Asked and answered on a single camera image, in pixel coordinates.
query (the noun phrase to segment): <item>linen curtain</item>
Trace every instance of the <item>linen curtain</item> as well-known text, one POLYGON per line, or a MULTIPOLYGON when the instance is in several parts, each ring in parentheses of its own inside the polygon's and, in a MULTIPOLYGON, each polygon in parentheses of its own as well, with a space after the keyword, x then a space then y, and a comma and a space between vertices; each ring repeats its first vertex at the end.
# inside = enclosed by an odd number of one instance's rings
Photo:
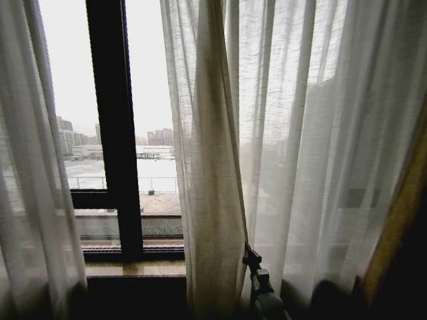
POLYGON ((68 319, 86 288, 36 1, 0 1, 0 310, 68 319))
POLYGON ((427 3, 161 9, 194 315, 232 314, 246 239, 277 293, 283 285, 307 305, 323 279, 349 292, 378 240, 426 92, 427 3))

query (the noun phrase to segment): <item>glass pane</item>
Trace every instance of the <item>glass pane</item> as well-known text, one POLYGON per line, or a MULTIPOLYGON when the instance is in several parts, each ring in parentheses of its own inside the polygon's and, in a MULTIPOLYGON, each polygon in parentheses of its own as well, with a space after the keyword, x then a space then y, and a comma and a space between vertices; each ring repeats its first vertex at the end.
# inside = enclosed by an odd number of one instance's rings
POLYGON ((84 0, 40 0, 71 189, 107 187, 84 0))
POLYGON ((145 247, 182 246, 172 112, 159 1, 126 1, 145 247))
POLYGON ((75 209, 74 214, 84 249, 120 249, 117 209, 75 209))

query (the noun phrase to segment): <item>black window frame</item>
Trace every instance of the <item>black window frame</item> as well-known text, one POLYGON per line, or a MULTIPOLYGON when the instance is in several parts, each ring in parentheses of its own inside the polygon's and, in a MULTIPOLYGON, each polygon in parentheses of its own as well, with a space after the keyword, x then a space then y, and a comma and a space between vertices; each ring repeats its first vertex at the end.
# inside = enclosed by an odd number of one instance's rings
POLYGON ((72 189, 75 209, 117 209, 121 249, 83 249, 89 261, 183 259, 182 247, 144 248, 124 0, 87 0, 107 189, 72 189))

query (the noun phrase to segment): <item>window sill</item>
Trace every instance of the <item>window sill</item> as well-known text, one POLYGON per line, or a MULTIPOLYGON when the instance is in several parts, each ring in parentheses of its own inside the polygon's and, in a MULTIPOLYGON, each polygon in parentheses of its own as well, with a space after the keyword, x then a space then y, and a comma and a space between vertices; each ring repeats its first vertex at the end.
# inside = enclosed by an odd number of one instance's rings
POLYGON ((184 260, 87 262, 87 277, 185 277, 184 260))

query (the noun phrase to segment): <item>sky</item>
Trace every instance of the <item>sky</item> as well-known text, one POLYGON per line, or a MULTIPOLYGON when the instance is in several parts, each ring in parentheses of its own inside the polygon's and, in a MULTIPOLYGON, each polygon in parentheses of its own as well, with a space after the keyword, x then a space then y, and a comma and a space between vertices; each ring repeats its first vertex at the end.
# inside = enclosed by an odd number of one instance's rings
MULTIPOLYGON (((39 0, 53 78, 56 114, 74 131, 95 135, 95 81, 84 0, 39 0)), ((158 0, 127 0, 127 36, 135 134, 172 128, 158 0)))

